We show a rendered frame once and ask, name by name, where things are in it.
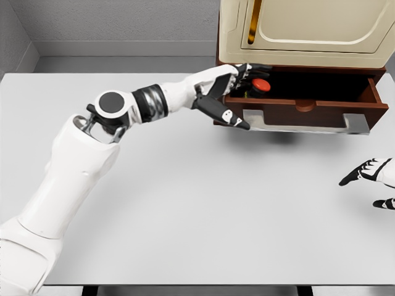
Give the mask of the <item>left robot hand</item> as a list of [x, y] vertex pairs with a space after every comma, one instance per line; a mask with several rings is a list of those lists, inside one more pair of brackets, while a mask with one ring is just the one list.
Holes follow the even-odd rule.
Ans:
[[272, 70], [271, 65], [245, 63], [236, 65], [222, 65], [218, 67], [223, 70], [223, 74], [214, 75], [214, 83], [209, 89], [204, 90], [203, 86], [195, 87], [195, 100], [192, 109], [197, 109], [213, 120], [227, 126], [250, 130], [250, 124], [237, 116], [226, 105], [218, 99], [234, 90], [243, 91], [252, 87], [252, 81], [256, 78], [267, 79]]

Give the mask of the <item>brown cabinet with cream door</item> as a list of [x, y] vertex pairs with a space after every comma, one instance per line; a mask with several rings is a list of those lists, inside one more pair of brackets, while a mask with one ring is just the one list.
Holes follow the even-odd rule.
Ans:
[[221, 0], [218, 59], [381, 68], [395, 52], [395, 0]]

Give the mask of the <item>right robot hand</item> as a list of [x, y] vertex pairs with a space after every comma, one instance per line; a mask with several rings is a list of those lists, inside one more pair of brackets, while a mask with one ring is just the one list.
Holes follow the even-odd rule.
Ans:
[[340, 182], [345, 186], [350, 182], [366, 179], [395, 189], [395, 158], [372, 158], [348, 173]]

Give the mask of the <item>red button switch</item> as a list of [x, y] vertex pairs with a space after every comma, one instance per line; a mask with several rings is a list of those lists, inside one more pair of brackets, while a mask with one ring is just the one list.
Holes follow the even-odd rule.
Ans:
[[264, 94], [269, 92], [271, 89], [271, 85], [268, 81], [261, 78], [254, 78], [251, 81], [251, 87], [248, 88], [244, 96], [245, 98], [263, 98]]

